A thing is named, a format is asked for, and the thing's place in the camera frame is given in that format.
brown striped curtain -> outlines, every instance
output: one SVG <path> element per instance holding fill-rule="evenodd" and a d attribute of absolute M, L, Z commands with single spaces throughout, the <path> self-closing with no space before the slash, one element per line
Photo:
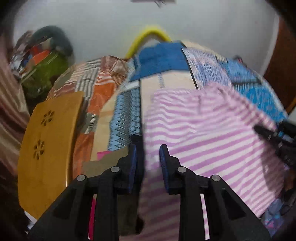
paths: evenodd
<path fill-rule="evenodd" d="M 30 119 L 22 86 L 11 73 L 4 36 L 0 36 L 0 161 L 17 176 L 17 161 Z"/>

blue printed fabric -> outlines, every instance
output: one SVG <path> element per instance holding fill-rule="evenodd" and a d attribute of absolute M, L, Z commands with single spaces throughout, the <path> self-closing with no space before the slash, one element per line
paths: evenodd
<path fill-rule="evenodd" d="M 271 237 L 284 222 L 284 218 L 280 214 L 282 206 L 283 203 L 277 198 L 269 205 L 268 209 L 262 215 L 261 222 L 267 228 Z"/>
<path fill-rule="evenodd" d="M 226 61 L 219 61 L 219 64 L 225 69 L 232 83 L 259 82 L 254 72 L 237 60 L 227 59 Z"/>
<path fill-rule="evenodd" d="M 268 114 L 275 122 L 280 122 L 286 118 L 285 111 L 281 111 L 276 107 L 272 94 L 262 84 L 245 83 L 234 85 L 234 88 L 257 105 L 260 110 Z"/>
<path fill-rule="evenodd" d="M 140 122 L 140 88 L 119 94 L 110 122 L 108 150 L 118 150 L 130 144 L 130 135 L 141 133 Z"/>
<path fill-rule="evenodd" d="M 182 50 L 187 58 L 198 89 L 202 89 L 210 81 L 220 85 L 231 86 L 230 78 L 217 62 L 215 55 L 194 48 L 183 48 Z"/>
<path fill-rule="evenodd" d="M 180 42 L 163 42 L 144 48 L 134 57 L 136 72 L 131 81 L 168 70 L 189 70 Z"/>

beige fabric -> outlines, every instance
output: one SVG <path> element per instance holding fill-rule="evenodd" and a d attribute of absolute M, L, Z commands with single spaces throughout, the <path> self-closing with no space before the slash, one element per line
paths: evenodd
<path fill-rule="evenodd" d="M 141 113 L 142 128 L 145 128 L 145 114 L 151 105 L 151 95 L 161 88 L 185 88 L 195 90 L 195 84 L 189 71 L 171 70 L 161 74 L 154 74 L 141 79 Z"/>
<path fill-rule="evenodd" d="M 22 138 L 29 122 L 22 86 L 11 73 L 4 36 L 0 36 L 0 161 L 17 175 Z"/>
<path fill-rule="evenodd" d="M 102 157 L 99 161 L 88 161 L 82 165 L 82 174 L 87 177 L 94 177 L 101 175 L 107 169 L 117 165 L 118 160 L 121 157 L 128 155 L 128 147 L 112 151 Z"/>

white wall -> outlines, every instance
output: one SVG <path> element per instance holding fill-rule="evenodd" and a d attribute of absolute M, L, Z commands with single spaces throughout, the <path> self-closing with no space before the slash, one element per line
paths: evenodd
<path fill-rule="evenodd" d="M 76 62 L 124 57 L 146 25 L 159 25 L 173 40 L 198 42 L 226 57 L 238 54 L 260 71 L 275 44 L 275 17 L 265 0 L 175 0 L 161 8 L 147 1 L 28 0 L 16 16 L 14 42 L 26 30 L 56 25 L 70 39 Z"/>
<path fill-rule="evenodd" d="M 296 108 L 289 114 L 288 120 L 296 124 Z"/>

pink and white striped fabric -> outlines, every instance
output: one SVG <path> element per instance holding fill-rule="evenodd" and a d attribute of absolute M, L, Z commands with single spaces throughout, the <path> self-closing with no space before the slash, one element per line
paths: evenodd
<path fill-rule="evenodd" d="M 248 99 L 210 83 L 202 90 L 161 89 L 151 102 L 145 117 L 146 169 L 139 201 L 145 226 L 141 234 L 121 240 L 178 240 L 180 197 L 165 192 L 161 144 L 196 174 L 220 175 L 257 216 L 278 196 L 283 164 L 253 131 L 257 123 L 270 129 L 275 123 Z M 204 200 L 203 210 L 208 239 Z"/>

